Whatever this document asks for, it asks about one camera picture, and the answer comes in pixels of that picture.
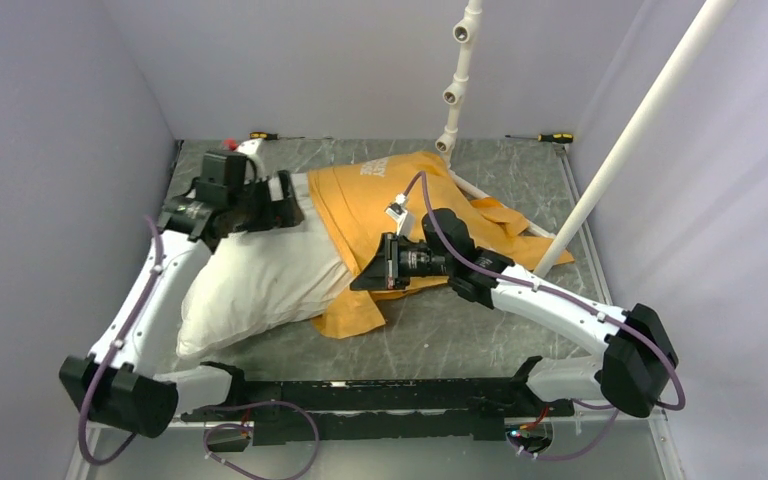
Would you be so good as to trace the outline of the white pillow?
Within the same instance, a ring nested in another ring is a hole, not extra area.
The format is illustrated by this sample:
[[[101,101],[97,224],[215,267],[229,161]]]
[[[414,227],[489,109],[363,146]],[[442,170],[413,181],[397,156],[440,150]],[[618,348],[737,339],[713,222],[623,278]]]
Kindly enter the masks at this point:
[[[274,327],[311,319],[352,275],[314,206],[308,177],[291,177],[303,221],[223,239],[181,304],[176,355],[202,358]]]

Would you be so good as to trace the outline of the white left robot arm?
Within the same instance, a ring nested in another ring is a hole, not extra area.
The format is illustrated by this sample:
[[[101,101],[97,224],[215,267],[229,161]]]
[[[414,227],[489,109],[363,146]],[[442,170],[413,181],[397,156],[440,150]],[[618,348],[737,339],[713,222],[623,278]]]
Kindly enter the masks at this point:
[[[252,153],[209,150],[181,194],[164,201],[148,226],[145,263],[115,318],[85,356],[68,356],[58,377],[90,423],[156,438],[172,420],[209,407],[232,420],[247,406],[236,367],[207,363],[163,373],[190,286],[235,233],[295,227],[304,219],[287,170],[270,172]]]

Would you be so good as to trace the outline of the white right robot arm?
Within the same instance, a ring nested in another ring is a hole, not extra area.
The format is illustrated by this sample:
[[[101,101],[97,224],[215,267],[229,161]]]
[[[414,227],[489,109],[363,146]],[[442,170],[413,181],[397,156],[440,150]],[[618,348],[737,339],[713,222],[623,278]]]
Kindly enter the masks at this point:
[[[589,300],[540,279],[513,259],[478,246],[449,209],[422,219],[424,237],[385,232],[372,260],[352,281],[353,291],[405,291],[419,278],[441,277],[460,298],[532,320],[573,341],[582,358],[534,356],[513,378],[511,401],[534,415],[557,400],[601,401],[646,418],[666,408],[661,396],[677,382],[678,356],[658,313]]]

